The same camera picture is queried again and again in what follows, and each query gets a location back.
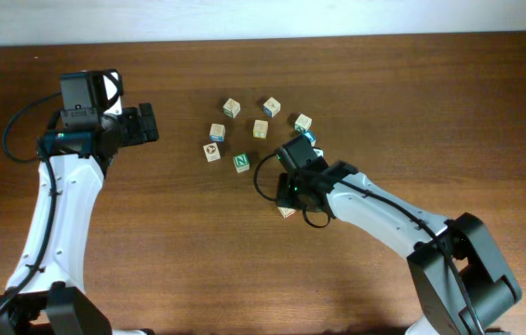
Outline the wooden block carrot drawing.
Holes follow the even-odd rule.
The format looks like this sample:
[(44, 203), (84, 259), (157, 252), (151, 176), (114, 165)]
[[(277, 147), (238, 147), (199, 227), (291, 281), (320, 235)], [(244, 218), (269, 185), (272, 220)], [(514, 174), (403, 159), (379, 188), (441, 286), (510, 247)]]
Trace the wooden block carrot drawing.
[(294, 208), (278, 207), (277, 209), (283, 218), (288, 218), (296, 212)]

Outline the wooden block blue L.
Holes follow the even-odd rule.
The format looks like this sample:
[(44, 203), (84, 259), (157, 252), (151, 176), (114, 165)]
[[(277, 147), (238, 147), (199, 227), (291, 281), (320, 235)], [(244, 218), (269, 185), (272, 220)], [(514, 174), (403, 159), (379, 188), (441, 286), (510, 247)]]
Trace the wooden block blue L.
[(316, 136), (314, 135), (314, 133), (310, 130), (307, 130), (303, 133), (303, 135), (306, 137), (306, 139), (308, 140), (308, 142), (312, 145), (312, 146), (315, 146), (316, 145)]

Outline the wooden block green A side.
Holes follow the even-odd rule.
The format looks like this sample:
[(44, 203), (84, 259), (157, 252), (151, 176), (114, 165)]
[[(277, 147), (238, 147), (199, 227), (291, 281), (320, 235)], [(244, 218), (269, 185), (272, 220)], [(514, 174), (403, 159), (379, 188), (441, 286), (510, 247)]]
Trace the wooden block green A side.
[(312, 122), (313, 120), (309, 116), (299, 114), (294, 122), (294, 129), (300, 133), (305, 133), (312, 126)]

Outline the wooden block green N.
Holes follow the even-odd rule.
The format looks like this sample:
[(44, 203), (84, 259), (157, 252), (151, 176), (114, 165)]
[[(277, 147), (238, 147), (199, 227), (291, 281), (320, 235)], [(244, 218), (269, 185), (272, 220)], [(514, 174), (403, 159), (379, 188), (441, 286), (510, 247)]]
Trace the wooden block green N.
[(237, 173), (242, 173), (250, 169), (250, 160), (247, 154), (237, 154), (233, 157), (234, 166)]

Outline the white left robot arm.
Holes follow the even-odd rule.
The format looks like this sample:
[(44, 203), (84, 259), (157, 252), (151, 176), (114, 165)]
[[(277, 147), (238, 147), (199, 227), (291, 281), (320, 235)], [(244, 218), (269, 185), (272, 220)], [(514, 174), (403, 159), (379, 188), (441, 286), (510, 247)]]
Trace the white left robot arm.
[(107, 169), (123, 147), (157, 141), (153, 107), (141, 103), (101, 116), (93, 128), (49, 129), (39, 141), (39, 189), (31, 228), (8, 291), (47, 291), (62, 282), (85, 289), (91, 214)]

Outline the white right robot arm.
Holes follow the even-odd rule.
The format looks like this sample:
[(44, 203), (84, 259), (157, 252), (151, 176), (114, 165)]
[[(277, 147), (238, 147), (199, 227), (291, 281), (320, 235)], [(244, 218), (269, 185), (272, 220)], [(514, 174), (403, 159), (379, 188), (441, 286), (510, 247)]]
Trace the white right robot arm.
[(497, 334), (494, 322), (522, 298), (486, 225), (424, 211), (386, 192), (353, 166), (284, 158), (279, 200), (304, 214), (351, 223), (404, 259), (422, 316), (410, 334)]

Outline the wooden block yellow side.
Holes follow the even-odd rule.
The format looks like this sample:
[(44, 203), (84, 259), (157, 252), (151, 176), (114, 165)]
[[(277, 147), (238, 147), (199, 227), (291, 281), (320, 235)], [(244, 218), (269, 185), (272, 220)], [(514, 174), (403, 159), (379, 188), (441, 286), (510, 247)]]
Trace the wooden block yellow side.
[(253, 125), (253, 137), (265, 139), (268, 134), (268, 122), (264, 120), (255, 120)]

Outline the wooden block soccer ball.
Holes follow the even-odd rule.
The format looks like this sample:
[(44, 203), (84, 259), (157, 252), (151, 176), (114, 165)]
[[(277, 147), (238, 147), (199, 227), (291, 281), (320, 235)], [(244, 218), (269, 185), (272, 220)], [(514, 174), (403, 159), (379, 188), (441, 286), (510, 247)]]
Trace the wooden block soccer ball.
[(216, 142), (204, 145), (203, 150), (208, 162), (213, 162), (221, 158), (220, 150)]

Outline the wooden block blue bottom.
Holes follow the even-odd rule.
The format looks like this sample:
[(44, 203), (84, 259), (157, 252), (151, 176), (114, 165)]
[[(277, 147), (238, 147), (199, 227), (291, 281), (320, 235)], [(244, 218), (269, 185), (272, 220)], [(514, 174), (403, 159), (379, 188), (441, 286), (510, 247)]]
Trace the wooden block blue bottom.
[(225, 125), (212, 124), (209, 130), (209, 138), (211, 141), (224, 142), (225, 138)]

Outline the wooden block blue side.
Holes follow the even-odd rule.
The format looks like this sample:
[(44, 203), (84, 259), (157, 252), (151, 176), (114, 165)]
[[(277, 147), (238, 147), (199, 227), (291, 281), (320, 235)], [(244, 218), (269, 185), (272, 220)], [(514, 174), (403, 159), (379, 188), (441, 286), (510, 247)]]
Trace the wooden block blue side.
[(273, 97), (269, 98), (263, 103), (263, 112), (271, 118), (275, 117), (280, 112), (280, 110), (280, 102)]

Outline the wooden block green V side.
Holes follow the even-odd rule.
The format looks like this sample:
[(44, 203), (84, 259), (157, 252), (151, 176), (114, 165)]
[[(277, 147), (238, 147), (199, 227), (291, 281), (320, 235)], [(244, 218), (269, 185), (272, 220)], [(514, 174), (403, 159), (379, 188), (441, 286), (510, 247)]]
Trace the wooden block green V side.
[(241, 111), (241, 105), (237, 100), (229, 98), (223, 105), (223, 113), (231, 118), (236, 118)]

